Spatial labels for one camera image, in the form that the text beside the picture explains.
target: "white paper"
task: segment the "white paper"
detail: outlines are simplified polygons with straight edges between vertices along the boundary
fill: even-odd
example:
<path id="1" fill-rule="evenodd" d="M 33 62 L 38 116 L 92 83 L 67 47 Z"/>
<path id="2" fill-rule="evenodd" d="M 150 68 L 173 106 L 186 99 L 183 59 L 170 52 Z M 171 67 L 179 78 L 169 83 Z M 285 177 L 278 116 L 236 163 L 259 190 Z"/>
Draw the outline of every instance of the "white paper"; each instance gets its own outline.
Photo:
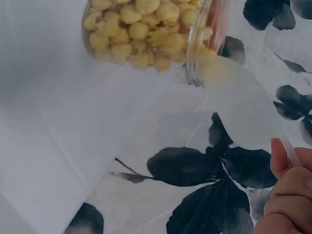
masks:
<path id="1" fill-rule="evenodd" d="M 65 230 L 168 84 L 90 58 L 86 2 L 0 2 L 0 193 L 39 234 Z"/>

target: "glass jar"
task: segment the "glass jar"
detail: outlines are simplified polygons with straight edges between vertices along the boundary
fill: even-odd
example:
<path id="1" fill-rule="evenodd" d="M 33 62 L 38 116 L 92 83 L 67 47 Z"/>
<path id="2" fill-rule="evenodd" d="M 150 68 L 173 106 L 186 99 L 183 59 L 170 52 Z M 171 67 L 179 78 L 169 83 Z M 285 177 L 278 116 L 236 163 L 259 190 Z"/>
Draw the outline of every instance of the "glass jar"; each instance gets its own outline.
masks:
<path id="1" fill-rule="evenodd" d="M 190 30 L 186 56 L 186 79 L 196 87 L 203 84 L 204 76 L 209 76 L 209 67 L 216 55 L 221 55 L 228 30 L 229 0 L 202 0 L 195 24 Z M 202 25 L 213 29 L 209 40 L 203 40 Z"/>
<path id="2" fill-rule="evenodd" d="M 199 86 L 222 52 L 228 15 L 229 0 L 89 0 L 82 35 L 94 58 L 159 73 L 182 63 Z"/>

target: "finger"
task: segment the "finger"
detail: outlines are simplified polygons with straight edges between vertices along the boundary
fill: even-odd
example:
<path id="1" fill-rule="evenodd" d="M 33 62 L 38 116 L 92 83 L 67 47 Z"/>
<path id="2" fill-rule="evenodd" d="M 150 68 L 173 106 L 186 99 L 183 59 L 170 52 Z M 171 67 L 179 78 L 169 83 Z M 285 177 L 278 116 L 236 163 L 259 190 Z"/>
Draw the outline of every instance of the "finger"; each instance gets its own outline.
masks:
<path id="1" fill-rule="evenodd" d="M 283 214 L 270 214 L 257 222 L 254 234 L 293 234 L 294 224 Z"/>
<path id="2" fill-rule="evenodd" d="M 264 216 L 282 214 L 305 234 L 312 234 L 312 202 L 303 196 L 274 196 L 264 207 Z"/>
<path id="3" fill-rule="evenodd" d="M 285 172 L 293 167 L 287 156 L 287 152 L 280 139 L 271 141 L 271 170 L 277 179 L 280 179 Z M 312 171 L 312 149 L 295 148 L 295 151 L 304 168 Z"/>
<path id="4" fill-rule="evenodd" d="M 276 195 L 305 196 L 312 200 L 312 172 L 306 168 L 290 168 L 271 191 Z"/>
<path id="5" fill-rule="evenodd" d="M 280 139 L 276 138 L 271 141 L 271 149 L 271 171 L 277 179 L 280 179 L 293 165 Z"/>
<path id="6" fill-rule="evenodd" d="M 308 148 L 295 148 L 295 151 L 304 168 L 312 172 L 312 149 Z"/>

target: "leaf pattern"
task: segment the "leaf pattern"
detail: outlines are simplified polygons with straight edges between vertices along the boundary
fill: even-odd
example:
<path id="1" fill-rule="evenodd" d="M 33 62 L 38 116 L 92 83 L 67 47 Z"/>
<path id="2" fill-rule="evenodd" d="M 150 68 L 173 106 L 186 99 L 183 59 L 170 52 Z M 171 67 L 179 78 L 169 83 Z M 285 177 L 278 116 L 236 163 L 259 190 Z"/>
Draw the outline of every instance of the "leaf pattern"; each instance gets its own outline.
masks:
<path id="1" fill-rule="evenodd" d="M 176 186 L 215 182 L 223 177 L 216 151 L 204 155 L 188 148 L 166 148 L 150 158 L 147 168 L 156 180 Z"/>
<path id="2" fill-rule="evenodd" d="M 244 65 L 246 55 L 243 42 L 236 38 L 226 37 L 221 56 Z"/>
<path id="3" fill-rule="evenodd" d="M 84 203 L 64 234 L 87 234 L 89 230 L 92 234 L 103 234 L 104 219 L 94 206 Z"/>
<path id="4" fill-rule="evenodd" d="M 277 182 L 270 169 L 271 155 L 264 150 L 236 147 L 222 159 L 230 176 L 245 188 L 269 188 Z"/>
<path id="5" fill-rule="evenodd" d="M 252 234 L 249 212 L 246 194 L 225 178 L 184 198 L 167 223 L 167 233 Z"/>
<path id="6" fill-rule="evenodd" d="M 290 85 L 277 89 L 276 97 L 282 102 L 274 102 L 277 112 L 286 119 L 301 119 L 299 129 L 304 141 L 312 145 L 312 95 L 301 95 Z"/>
<path id="7" fill-rule="evenodd" d="M 218 113 L 213 113 L 213 124 L 209 128 L 209 142 L 216 148 L 224 148 L 233 143 L 226 132 Z"/>
<path id="8" fill-rule="evenodd" d="M 291 0 L 292 10 L 300 17 L 312 20 L 312 1 L 310 0 Z"/>
<path id="9" fill-rule="evenodd" d="M 288 4 L 282 4 L 281 12 L 275 16 L 273 26 L 278 30 L 294 29 L 296 21 L 293 16 L 291 7 Z"/>
<path id="10" fill-rule="evenodd" d="M 147 162 L 153 177 L 140 175 L 117 160 L 133 174 L 112 174 L 133 183 L 152 179 L 180 187 L 206 184 L 184 198 L 173 211 L 167 222 L 168 234 L 252 234 L 249 200 L 234 182 L 257 189 L 276 183 L 268 152 L 231 149 L 233 141 L 218 113 L 212 115 L 212 121 L 212 147 L 208 146 L 204 154 L 186 147 L 162 149 Z"/>
<path id="11" fill-rule="evenodd" d="M 308 72 L 306 71 L 301 65 L 297 64 L 297 63 L 294 63 L 294 62 L 290 62 L 288 60 L 284 60 L 282 59 L 280 56 L 278 56 L 277 54 L 275 54 L 280 60 L 282 60 L 286 66 L 292 70 L 293 72 L 296 72 L 296 73 L 301 73 L 301 72 L 305 72 L 305 73 L 311 73 L 311 72 Z"/>
<path id="12" fill-rule="evenodd" d="M 257 30 L 265 30 L 269 23 L 283 11 L 285 0 L 247 0 L 243 15 Z"/>
<path id="13" fill-rule="evenodd" d="M 129 173 L 110 173 L 112 176 L 117 176 L 123 179 L 126 179 L 128 181 L 131 181 L 134 184 L 141 183 L 145 181 L 146 179 L 151 179 L 150 177 L 143 176 L 143 175 L 134 175 L 134 174 L 129 174 Z"/>
<path id="14" fill-rule="evenodd" d="M 298 120 L 303 117 L 303 115 L 299 111 L 284 103 L 279 103 L 275 101 L 274 105 L 277 109 L 277 112 L 286 119 Z"/>

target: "floral tablecloth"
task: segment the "floral tablecloth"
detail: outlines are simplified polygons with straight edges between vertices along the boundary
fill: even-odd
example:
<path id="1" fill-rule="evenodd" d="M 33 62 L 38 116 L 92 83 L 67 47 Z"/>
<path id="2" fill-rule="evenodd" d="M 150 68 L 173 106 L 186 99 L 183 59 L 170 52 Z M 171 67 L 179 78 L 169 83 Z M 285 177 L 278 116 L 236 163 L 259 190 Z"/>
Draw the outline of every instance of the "floral tablecloth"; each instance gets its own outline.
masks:
<path id="1" fill-rule="evenodd" d="M 231 0 L 223 52 L 257 77 L 301 147 L 312 145 L 311 19 L 312 0 Z M 270 146 L 236 145 L 207 102 L 169 83 L 65 233 L 252 234 L 276 183 Z"/>

